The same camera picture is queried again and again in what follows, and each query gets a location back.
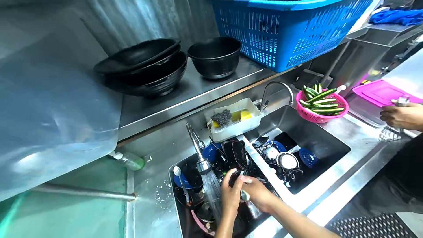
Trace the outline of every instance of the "dish soap bottle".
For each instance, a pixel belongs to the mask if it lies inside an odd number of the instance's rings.
[[[113,150],[109,155],[112,156],[114,160],[120,162],[130,170],[137,171],[144,167],[144,160],[132,153],[125,152],[122,154]]]

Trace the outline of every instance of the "gooseneck faucet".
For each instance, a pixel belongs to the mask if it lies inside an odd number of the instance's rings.
[[[269,85],[271,85],[271,84],[275,84],[275,83],[278,83],[278,84],[280,84],[280,85],[283,85],[283,86],[285,86],[285,87],[288,89],[288,91],[289,91],[289,105],[290,105],[290,106],[292,106],[292,104],[294,103],[294,94],[292,93],[291,88],[290,88],[288,85],[286,85],[285,83],[282,83],[282,82],[279,82],[279,81],[272,81],[272,82],[269,82],[269,83],[266,85],[266,87],[264,88],[263,97],[262,97],[261,103],[260,103],[260,105],[259,105],[260,112],[263,112],[263,111],[264,111],[264,109],[265,109],[265,108],[267,107],[267,105],[269,104],[269,100],[266,100],[266,97],[267,97],[267,87],[268,87]]]
[[[201,147],[199,144],[204,145],[204,143],[200,140],[200,137],[195,133],[194,129],[191,125],[187,122],[185,124],[188,130],[188,134],[191,137],[192,143],[194,144],[195,151],[197,152],[198,161],[197,161],[197,170],[200,175],[207,174],[212,170],[212,165],[210,164],[209,160],[203,157],[201,153]]]

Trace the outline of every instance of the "person's hand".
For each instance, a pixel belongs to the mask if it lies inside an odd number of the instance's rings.
[[[235,219],[238,213],[239,200],[241,198],[242,179],[244,176],[240,175],[233,187],[229,187],[229,179],[236,169],[229,170],[222,181],[222,216],[229,216]]]
[[[269,191],[258,179],[250,176],[243,177],[242,189],[250,195],[250,200],[254,205],[265,213],[270,213],[272,204],[280,199]]]
[[[423,105],[409,103],[407,107],[382,107],[380,119],[391,127],[423,132]]]

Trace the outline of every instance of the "black plate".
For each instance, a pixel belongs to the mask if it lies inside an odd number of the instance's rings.
[[[180,51],[159,68],[143,70],[139,74],[107,77],[106,87],[127,95],[156,97],[170,93],[187,68],[187,55]]]
[[[94,71],[110,75],[139,69],[168,57],[180,43],[181,40],[175,38],[141,42],[102,60],[94,66]]]

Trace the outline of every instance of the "blue towel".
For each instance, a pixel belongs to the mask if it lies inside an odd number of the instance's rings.
[[[369,19],[373,24],[418,25],[423,23],[423,10],[388,10],[381,11]]]

